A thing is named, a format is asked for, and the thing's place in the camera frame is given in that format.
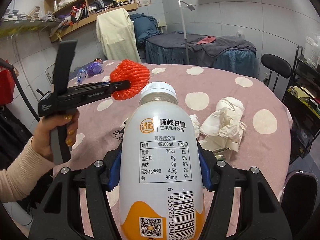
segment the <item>nutrition facts table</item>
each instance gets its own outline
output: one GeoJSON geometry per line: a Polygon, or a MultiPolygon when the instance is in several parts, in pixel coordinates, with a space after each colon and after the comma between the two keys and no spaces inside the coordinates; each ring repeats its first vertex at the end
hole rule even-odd
{"type": "Polygon", "coordinates": [[[140,183],[192,180],[187,142],[157,140],[140,143],[140,183]]]}

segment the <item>gray grip handle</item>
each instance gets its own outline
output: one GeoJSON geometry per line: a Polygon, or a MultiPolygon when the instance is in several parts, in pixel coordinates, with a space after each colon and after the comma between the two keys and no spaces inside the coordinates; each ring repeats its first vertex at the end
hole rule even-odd
{"type": "MultiPolygon", "coordinates": [[[[76,109],[66,111],[66,114],[75,114],[76,109]]],[[[72,147],[66,144],[67,125],[58,126],[50,131],[50,146],[53,153],[53,163],[56,165],[66,163],[71,159],[72,147]]]]}

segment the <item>qr code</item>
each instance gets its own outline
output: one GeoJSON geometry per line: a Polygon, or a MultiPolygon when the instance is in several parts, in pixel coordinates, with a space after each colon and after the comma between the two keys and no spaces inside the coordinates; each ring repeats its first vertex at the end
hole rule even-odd
{"type": "Polygon", "coordinates": [[[139,217],[140,235],[163,237],[162,218],[139,217]]]}

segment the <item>lamp head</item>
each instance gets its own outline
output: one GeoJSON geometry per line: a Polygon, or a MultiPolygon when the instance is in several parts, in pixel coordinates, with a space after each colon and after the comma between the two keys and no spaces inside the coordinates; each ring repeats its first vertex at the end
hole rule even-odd
{"type": "Polygon", "coordinates": [[[193,5],[192,5],[192,4],[187,5],[187,8],[188,8],[190,11],[195,10],[195,8],[193,7],[193,5]]]}

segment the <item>hand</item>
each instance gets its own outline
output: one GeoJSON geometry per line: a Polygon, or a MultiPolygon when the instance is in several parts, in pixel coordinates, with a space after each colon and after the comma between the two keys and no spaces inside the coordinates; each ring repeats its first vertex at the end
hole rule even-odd
{"type": "Polygon", "coordinates": [[[72,115],[54,115],[42,118],[34,132],[31,147],[42,157],[53,162],[53,155],[50,147],[50,131],[57,126],[69,124],[67,128],[66,144],[71,147],[76,143],[76,131],[78,130],[79,111],[72,115]]]}

